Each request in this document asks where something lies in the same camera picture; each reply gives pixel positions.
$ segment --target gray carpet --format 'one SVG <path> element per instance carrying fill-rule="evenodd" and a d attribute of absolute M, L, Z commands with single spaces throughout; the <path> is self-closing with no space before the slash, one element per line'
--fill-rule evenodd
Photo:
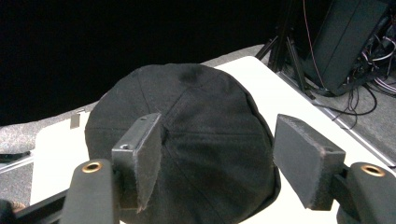
<path fill-rule="evenodd" d="M 262 45 L 254 46 L 247 49 L 241 49 L 227 55 L 220 56 L 216 59 L 204 62 L 207 66 L 217 66 L 223 63 L 231 62 L 245 56 L 254 56 L 262 47 Z M 262 61 L 267 63 L 268 59 L 265 57 Z M 282 74 L 292 74 L 291 70 L 286 69 Z M 359 88 L 360 102 L 358 112 L 369 110 L 373 106 L 373 99 L 368 94 L 367 90 Z M 395 118 L 391 115 L 395 112 L 394 100 L 388 96 L 375 93 L 378 100 L 378 106 L 375 112 L 367 116 L 358 118 L 357 125 L 353 131 L 368 141 L 372 146 L 380 150 L 391 161 L 396 161 L 396 139 L 393 137 L 395 134 L 394 124 Z M 326 98 L 316 95 L 317 100 L 313 103 L 328 105 L 341 110 L 347 105 L 347 95 L 336 98 Z M 95 106 L 84 106 L 86 111 L 91 111 Z M 35 136 L 37 133 L 56 122 L 64 119 L 69 119 L 72 114 L 75 114 L 79 109 L 70 111 L 60 116 L 40 120 L 27 124 L 12 125 L 0 128 L 0 153 L 16 153 L 35 148 Z M 336 116 L 336 113 L 323 110 L 329 117 Z M 347 125 L 353 125 L 354 117 L 340 116 L 338 119 Z M 32 185 L 32 172 L 33 164 L 23 166 L 22 168 L 14 169 L 9 172 L 0 172 L 0 198 L 8 199 L 28 204 L 30 201 L 30 189 Z"/>

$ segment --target black background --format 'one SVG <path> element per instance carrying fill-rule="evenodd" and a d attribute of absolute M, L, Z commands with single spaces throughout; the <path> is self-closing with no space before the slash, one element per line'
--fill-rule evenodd
<path fill-rule="evenodd" d="M 202 63 L 263 44 L 278 8 L 273 0 L 0 1 L 0 126 L 93 103 L 146 64 Z"/>

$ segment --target white surface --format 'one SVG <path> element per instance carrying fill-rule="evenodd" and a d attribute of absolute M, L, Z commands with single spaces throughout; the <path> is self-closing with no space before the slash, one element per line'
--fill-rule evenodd
<path fill-rule="evenodd" d="M 384 167 L 351 136 L 305 100 L 254 57 L 245 57 L 217 67 L 234 76 L 252 94 L 260 112 L 275 133 L 276 117 L 285 114 L 301 119 L 346 151 L 346 165 L 367 161 Z M 88 114 L 81 115 L 80 127 L 70 130 L 70 120 L 49 126 L 36 139 L 35 166 L 31 203 L 67 189 L 74 168 L 88 159 L 84 127 Z M 258 215 L 246 220 L 251 223 L 336 223 L 338 204 L 331 212 L 314 212 L 303 208 L 297 195 L 282 176 L 278 199 Z"/>

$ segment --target metal stand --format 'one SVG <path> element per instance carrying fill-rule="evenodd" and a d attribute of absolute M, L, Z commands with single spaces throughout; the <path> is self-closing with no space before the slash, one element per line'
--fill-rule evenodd
<path fill-rule="evenodd" d="M 282 70 L 287 53 L 290 56 L 294 74 L 300 90 L 310 99 L 315 99 L 309 90 L 309 86 L 305 82 L 305 75 L 301 67 L 297 50 L 295 48 L 292 31 L 295 21 L 297 20 L 297 12 L 300 11 L 302 3 L 299 0 L 286 0 L 281 7 L 281 14 L 278 20 L 277 35 L 274 39 L 270 39 L 262 49 L 256 54 L 256 58 L 262 60 L 271 50 L 268 67 L 274 72 Z"/>

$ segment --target black fabric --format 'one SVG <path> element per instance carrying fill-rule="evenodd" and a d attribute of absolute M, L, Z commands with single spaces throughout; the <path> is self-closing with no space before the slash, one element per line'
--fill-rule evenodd
<path fill-rule="evenodd" d="M 162 164 L 148 208 L 128 223 L 238 223 L 280 191 L 273 136 L 250 94 L 231 76 L 200 64 L 151 65 L 120 80 L 91 112 L 91 159 L 135 120 L 160 112 Z"/>

